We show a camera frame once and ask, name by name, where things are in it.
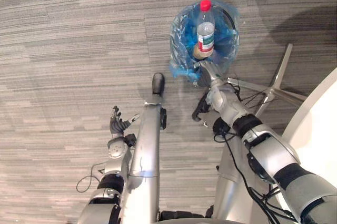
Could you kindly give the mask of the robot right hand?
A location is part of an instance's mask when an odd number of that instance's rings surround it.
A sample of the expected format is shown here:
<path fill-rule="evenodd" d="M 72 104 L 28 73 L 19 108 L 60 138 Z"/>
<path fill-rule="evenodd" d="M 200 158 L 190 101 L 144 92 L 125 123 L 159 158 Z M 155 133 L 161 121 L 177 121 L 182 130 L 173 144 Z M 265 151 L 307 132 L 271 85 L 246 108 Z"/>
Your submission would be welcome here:
<path fill-rule="evenodd" d="M 213 62 L 202 60 L 194 64 L 194 68 L 200 72 L 196 84 L 200 87 L 213 87 L 223 85 L 223 74 Z"/>

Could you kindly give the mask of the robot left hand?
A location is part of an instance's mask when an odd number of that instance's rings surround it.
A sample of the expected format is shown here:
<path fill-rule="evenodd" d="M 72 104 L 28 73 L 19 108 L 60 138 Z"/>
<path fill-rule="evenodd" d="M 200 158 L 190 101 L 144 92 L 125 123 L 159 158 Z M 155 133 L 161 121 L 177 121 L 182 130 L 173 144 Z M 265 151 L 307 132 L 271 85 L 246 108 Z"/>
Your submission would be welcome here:
<path fill-rule="evenodd" d="M 110 133 L 112 135 L 112 139 L 119 138 L 124 136 L 124 131 L 129 128 L 129 126 L 139 119 L 140 114 L 135 114 L 128 120 L 123 120 L 121 118 L 120 109 L 117 106 L 112 108 L 111 116 L 110 116 Z"/>

